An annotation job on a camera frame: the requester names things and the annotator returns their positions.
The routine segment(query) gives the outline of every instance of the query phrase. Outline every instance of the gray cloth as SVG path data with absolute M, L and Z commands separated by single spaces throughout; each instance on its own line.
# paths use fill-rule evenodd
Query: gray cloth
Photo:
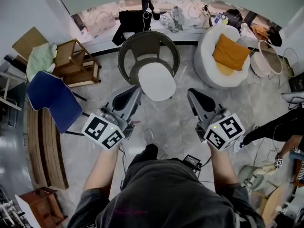
M 265 227 L 246 188 L 230 185 L 218 195 L 182 163 L 155 160 L 129 168 L 123 190 L 110 202 L 99 189 L 85 191 L 68 227 L 87 227 L 96 217 L 98 228 L 232 228 L 235 212 Z

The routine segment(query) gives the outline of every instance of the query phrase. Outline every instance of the tiled floor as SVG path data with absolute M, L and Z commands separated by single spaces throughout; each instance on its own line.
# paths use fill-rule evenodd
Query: tiled floor
M 210 157 L 209 149 L 202 145 L 194 131 L 197 119 L 187 100 L 187 90 L 191 87 L 207 89 L 217 95 L 222 100 L 223 106 L 239 116 L 246 130 L 250 130 L 253 124 L 265 124 L 288 111 L 288 104 L 281 98 L 280 93 L 288 92 L 289 87 L 288 84 L 285 84 L 278 90 L 277 76 L 271 80 L 267 77 L 254 77 L 254 73 L 250 70 L 247 80 L 242 82 L 239 87 L 228 90 L 213 89 L 203 83 L 193 69 L 192 59 L 196 47 L 178 46 L 178 49 L 181 62 L 174 78 L 177 86 L 176 93 L 172 99 L 162 102 L 154 102 L 146 95 L 142 96 L 142 105 L 132 117 L 133 121 L 140 121 L 140 123 L 136 124 L 130 140 L 123 142 L 127 165 L 137 153 L 144 149 L 142 133 L 145 128 L 151 128 L 154 131 L 155 142 L 162 148 L 162 152 L 166 152 L 171 157 L 183 159 L 190 154 L 202 162 Z M 73 89 L 74 92 L 88 99 L 87 102 L 80 101 L 86 113 L 96 112 L 98 107 L 106 102 L 111 92 L 128 85 L 118 70 L 117 55 L 118 53 L 111 53 L 98 57 L 103 67 L 99 73 L 101 83 Z M 70 130 L 81 131 L 85 121 L 86 117 L 81 116 Z M 283 146 L 280 142 L 275 142 L 275 145 L 279 149 Z M 61 148 L 69 189 L 60 190 L 58 199 L 63 212 L 71 217 L 79 201 L 83 184 L 101 149 L 88 138 L 69 134 L 61 135 Z M 273 142 L 265 139 L 256 158 L 257 166 L 267 159 L 271 149 L 274 149 Z M 257 150 L 258 146 L 252 144 L 238 153 L 233 153 L 232 148 L 228 150 L 236 173 L 244 165 L 253 164 Z M 273 161 L 274 157 L 275 153 L 270 152 L 270 161 Z M 120 191 L 120 182 L 124 173 L 121 158 L 122 155 L 119 153 L 110 198 Z M 278 185 L 289 183 L 291 172 L 292 164 L 286 157 L 283 167 L 271 176 L 270 180 Z M 202 169 L 199 179 L 213 180 L 211 163 Z M 214 189 L 213 183 L 204 183 L 204 185 Z

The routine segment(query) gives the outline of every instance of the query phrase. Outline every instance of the black backpack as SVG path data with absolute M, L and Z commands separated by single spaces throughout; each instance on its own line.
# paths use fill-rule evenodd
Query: black backpack
M 243 17 L 237 9 L 228 9 L 223 15 L 228 18 L 228 25 L 237 28 L 238 31 L 241 30 Z

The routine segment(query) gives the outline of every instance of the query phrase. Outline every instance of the white armchair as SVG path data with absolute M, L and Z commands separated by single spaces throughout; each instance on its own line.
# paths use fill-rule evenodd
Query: white armchair
M 232 26 L 224 24 L 212 26 L 202 35 L 198 43 L 194 54 L 194 68 L 199 77 L 211 87 L 219 89 L 237 87 L 248 76 L 250 57 L 246 58 L 242 71 L 233 70 L 231 75 L 223 75 L 212 56 L 221 34 L 235 42 L 240 38 L 238 30 Z

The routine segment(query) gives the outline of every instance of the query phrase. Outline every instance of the person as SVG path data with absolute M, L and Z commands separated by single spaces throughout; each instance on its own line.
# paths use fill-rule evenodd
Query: person
M 122 190 L 111 201 L 119 147 L 100 153 L 68 228 L 265 227 L 250 206 L 247 189 L 239 184 L 226 151 L 210 146 L 214 193 L 182 161 L 157 160 L 153 137 L 145 140 L 145 150 L 130 163 Z
M 269 138 L 276 141 L 285 142 L 277 158 L 282 159 L 283 156 L 298 147 L 304 151 L 304 109 L 296 108 L 279 118 L 256 128 L 248 133 L 245 137 L 240 138 L 234 144 L 234 151 L 238 152 L 241 148 L 250 144 L 252 141 Z

